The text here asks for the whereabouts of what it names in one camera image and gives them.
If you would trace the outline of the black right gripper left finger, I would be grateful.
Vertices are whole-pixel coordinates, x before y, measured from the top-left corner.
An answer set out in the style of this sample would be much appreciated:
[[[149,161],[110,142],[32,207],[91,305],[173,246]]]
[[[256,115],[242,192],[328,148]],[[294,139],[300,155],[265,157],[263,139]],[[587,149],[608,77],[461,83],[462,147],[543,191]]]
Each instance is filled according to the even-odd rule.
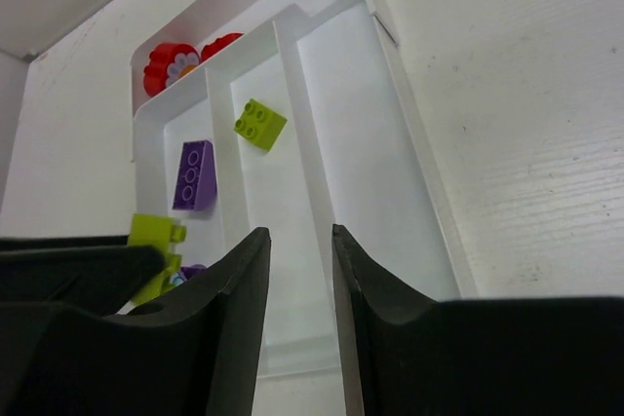
[[[214,265],[128,313],[1,302],[5,415],[248,415],[271,239],[252,230]]]

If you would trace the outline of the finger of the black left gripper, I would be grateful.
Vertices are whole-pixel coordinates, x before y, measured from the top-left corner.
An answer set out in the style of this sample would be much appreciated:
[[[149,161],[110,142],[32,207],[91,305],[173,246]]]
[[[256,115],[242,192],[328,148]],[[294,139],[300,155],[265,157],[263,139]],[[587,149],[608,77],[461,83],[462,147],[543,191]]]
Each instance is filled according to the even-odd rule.
[[[98,316],[117,313],[164,266],[127,236],[3,238],[1,302],[61,302]]]

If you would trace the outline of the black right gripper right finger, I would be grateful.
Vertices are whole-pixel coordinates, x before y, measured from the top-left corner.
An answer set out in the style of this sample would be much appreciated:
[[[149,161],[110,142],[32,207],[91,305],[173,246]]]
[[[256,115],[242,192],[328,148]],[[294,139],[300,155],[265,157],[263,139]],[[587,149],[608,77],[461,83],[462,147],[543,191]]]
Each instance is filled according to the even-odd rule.
[[[331,232],[350,415],[619,415],[618,297],[438,302]]]

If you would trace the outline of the purple sloped lego brick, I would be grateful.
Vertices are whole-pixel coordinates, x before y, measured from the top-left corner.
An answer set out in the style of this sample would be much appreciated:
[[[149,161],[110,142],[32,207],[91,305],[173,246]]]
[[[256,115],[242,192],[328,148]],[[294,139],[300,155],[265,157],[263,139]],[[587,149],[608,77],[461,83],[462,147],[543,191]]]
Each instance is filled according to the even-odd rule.
[[[181,266],[179,270],[172,275],[170,284],[172,287],[181,285],[206,269],[205,265],[195,264],[192,266]]]

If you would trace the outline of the lime green lego brick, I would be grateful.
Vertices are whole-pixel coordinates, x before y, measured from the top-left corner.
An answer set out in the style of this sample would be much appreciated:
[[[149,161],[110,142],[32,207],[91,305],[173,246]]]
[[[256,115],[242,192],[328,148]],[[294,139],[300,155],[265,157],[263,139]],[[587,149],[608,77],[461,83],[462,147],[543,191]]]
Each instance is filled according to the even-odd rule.
[[[256,148],[268,152],[287,123],[287,118],[261,102],[250,99],[235,121],[234,132]]]

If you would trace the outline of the red flower lego brick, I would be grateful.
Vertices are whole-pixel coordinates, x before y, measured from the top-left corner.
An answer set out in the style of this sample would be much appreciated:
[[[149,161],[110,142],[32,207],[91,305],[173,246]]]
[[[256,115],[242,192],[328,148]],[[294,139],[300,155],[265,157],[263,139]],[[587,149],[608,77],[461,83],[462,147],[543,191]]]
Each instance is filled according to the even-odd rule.
[[[148,56],[143,68],[143,87],[153,97],[188,74],[200,63],[196,49],[185,43],[161,43]]]

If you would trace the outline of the red curved lego brick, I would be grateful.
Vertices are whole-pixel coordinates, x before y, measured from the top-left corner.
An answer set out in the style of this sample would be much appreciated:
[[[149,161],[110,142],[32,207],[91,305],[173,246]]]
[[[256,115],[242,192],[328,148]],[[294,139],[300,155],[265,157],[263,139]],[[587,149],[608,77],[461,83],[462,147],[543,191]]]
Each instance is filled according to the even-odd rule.
[[[218,37],[211,43],[205,45],[201,51],[201,61],[206,61],[218,54],[223,49],[227,48],[230,44],[238,40],[243,36],[240,32],[231,32],[224,36]]]

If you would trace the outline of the lime lego under purple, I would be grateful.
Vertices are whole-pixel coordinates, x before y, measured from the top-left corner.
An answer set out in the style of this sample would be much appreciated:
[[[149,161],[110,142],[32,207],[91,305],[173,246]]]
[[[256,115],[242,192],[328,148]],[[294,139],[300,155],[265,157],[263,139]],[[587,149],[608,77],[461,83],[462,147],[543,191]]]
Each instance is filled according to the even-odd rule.
[[[144,213],[133,216],[127,245],[153,247],[164,259],[164,266],[131,299],[135,306],[175,287],[172,277],[179,271],[182,260],[182,256],[176,253],[176,247],[186,240],[186,236],[186,227],[175,218]]]

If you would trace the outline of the white divided sorting tray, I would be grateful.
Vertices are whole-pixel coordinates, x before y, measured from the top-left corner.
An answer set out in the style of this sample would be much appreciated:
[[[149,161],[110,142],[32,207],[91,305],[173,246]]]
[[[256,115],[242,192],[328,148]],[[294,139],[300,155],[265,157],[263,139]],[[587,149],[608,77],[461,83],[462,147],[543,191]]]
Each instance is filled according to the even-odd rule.
[[[231,32],[243,36],[201,61]],[[143,68],[166,42],[200,63],[149,97]],[[134,51],[131,73],[137,210],[172,213],[182,145],[206,139],[217,197],[183,216],[185,262],[210,265],[253,228],[270,232],[260,376],[339,365],[335,224],[432,298],[476,294],[386,0],[196,0]],[[268,152],[234,132],[250,99],[288,120]]]

